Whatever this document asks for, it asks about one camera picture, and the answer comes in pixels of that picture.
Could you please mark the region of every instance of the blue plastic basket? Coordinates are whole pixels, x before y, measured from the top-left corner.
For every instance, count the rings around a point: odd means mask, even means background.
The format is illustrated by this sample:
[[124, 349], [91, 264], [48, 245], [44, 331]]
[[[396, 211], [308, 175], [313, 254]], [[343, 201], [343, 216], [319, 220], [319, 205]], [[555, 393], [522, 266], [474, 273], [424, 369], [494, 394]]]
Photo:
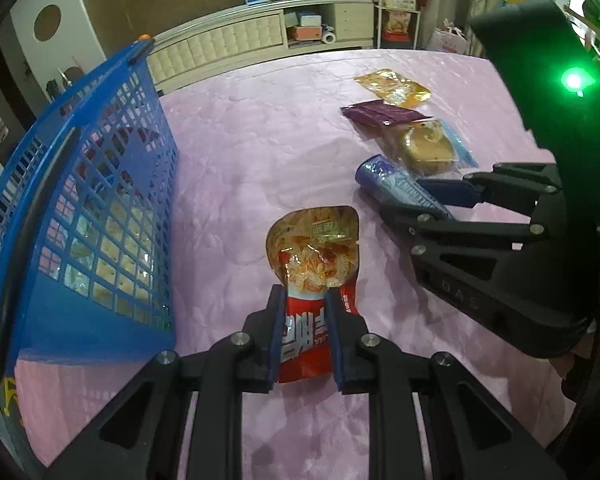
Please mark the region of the blue plastic basket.
[[146, 65], [151, 46], [136, 43], [76, 82], [4, 169], [0, 376], [18, 355], [84, 364], [173, 348], [177, 148]]

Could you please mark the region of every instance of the green light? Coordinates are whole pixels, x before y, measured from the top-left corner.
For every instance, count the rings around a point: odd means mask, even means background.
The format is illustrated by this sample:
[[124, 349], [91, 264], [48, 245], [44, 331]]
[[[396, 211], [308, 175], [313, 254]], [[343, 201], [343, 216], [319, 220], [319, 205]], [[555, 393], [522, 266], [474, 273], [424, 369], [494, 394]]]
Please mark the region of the green light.
[[580, 97], [583, 97], [584, 94], [582, 91], [586, 87], [593, 85], [596, 80], [593, 79], [586, 70], [574, 67], [565, 70], [560, 78], [560, 82], [569, 92], [575, 92]]

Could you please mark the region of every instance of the purple snack package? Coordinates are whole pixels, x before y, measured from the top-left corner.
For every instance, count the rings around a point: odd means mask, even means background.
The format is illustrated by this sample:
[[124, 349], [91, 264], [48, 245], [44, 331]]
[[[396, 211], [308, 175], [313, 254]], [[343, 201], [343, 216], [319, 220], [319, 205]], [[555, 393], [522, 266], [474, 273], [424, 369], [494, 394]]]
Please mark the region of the purple snack package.
[[423, 115], [416, 110], [388, 105], [382, 99], [343, 106], [340, 111], [346, 118], [352, 121], [370, 124], [378, 128], [429, 118], [429, 116]]

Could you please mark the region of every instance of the basket handle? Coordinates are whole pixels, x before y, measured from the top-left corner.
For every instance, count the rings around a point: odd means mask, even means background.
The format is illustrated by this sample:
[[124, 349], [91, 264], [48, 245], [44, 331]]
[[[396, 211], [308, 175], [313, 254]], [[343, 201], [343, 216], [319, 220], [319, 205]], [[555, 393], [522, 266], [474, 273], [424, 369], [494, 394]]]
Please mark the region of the basket handle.
[[142, 45], [140, 46], [140, 48], [138, 48], [131, 56], [129, 56], [129, 58], [126, 60], [126, 62], [130, 66], [135, 65], [138, 61], [140, 61], [141, 59], [144, 59], [145, 55], [147, 55], [148, 52], [150, 52], [154, 49], [154, 45], [155, 45], [154, 38], [151, 38], [149, 40], [142, 40]]
[[7, 264], [4, 281], [0, 289], [0, 381], [6, 370], [9, 358], [9, 346], [13, 332], [13, 321], [20, 303], [22, 288], [25, 285], [33, 249], [36, 244], [40, 224], [49, 206], [49, 201], [58, 185], [62, 172], [80, 140], [80, 128], [72, 128], [61, 141], [58, 149], [46, 165], [40, 176], [40, 184], [33, 197], [26, 200], [26, 194], [20, 206], [26, 213], [19, 224], [12, 224], [13, 253]]

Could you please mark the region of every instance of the bed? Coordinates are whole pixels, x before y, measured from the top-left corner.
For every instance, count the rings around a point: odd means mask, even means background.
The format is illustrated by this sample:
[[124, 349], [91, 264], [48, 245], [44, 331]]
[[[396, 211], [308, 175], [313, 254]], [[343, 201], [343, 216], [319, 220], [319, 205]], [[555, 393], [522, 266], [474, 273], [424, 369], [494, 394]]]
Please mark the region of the bed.
[[[451, 122], [480, 163], [551, 161], [522, 125], [491, 64], [397, 50], [339, 51], [274, 60], [208, 78], [162, 98], [180, 149], [173, 211], [172, 283], [180, 354], [208, 349], [264, 307], [276, 277], [264, 241], [300, 208], [352, 205], [360, 215], [357, 305], [369, 329], [404, 351], [449, 351], [547, 444], [573, 405], [548, 362], [525, 356], [415, 284], [358, 189], [357, 166], [377, 141], [340, 115], [374, 96], [352, 79], [393, 68], [432, 90], [425, 114]], [[463, 219], [515, 221], [494, 206]], [[20, 409], [31, 445], [51, 462], [141, 364], [59, 367], [19, 362]], [[365, 396], [341, 396], [330, 376], [246, 394], [246, 479], [366, 478]]]

